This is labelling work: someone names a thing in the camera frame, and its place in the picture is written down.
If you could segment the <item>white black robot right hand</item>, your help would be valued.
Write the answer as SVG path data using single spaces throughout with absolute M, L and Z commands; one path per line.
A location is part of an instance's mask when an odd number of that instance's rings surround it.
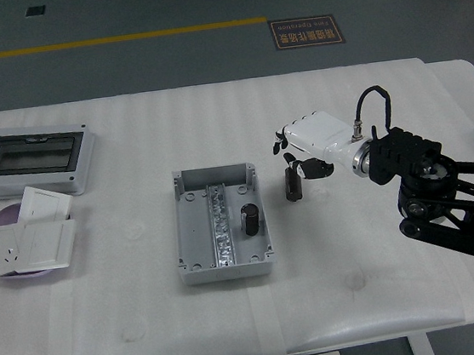
M 366 137 L 354 137 L 354 127 L 327 112 L 313 112 L 295 120 L 275 133 L 273 154 L 289 147 L 306 154 L 304 160 L 283 154 L 289 168 L 303 179 L 320 179 L 331 175 L 339 164 L 355 175 L 365 177 L 363 162 L 368 153 Z

